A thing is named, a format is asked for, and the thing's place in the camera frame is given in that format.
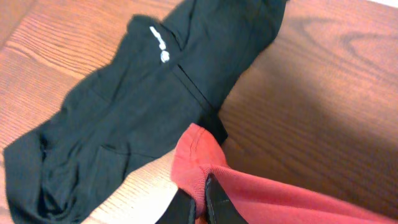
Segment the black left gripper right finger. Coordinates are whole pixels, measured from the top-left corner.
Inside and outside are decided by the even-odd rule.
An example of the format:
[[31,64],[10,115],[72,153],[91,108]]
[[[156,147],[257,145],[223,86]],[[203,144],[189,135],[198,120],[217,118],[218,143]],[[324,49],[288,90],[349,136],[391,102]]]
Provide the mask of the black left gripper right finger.
[[209,224],[248,224],[239,214],[214,174],[205,184],[206,220]]

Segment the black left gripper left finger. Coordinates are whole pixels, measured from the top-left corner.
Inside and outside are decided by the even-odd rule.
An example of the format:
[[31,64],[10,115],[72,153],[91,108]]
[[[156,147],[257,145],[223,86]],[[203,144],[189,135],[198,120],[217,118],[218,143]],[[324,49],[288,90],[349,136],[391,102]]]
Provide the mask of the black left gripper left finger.
[[178,189],[164,214],[155,224],[194,224],[196,205],[194,199]]

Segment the red printed t-shirt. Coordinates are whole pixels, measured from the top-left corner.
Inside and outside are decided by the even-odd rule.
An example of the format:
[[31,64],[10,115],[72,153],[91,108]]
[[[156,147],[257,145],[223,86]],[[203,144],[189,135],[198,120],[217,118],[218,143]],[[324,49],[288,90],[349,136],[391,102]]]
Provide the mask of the red printed t-shirt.
[[393,220],[350,203],[300,187],[230,168],[213,135],[191,124],[175,148],[171,179],[193,197],[198,216],[204,214],[205,183],[220,183],[233,210],[248,223],[393,223]]

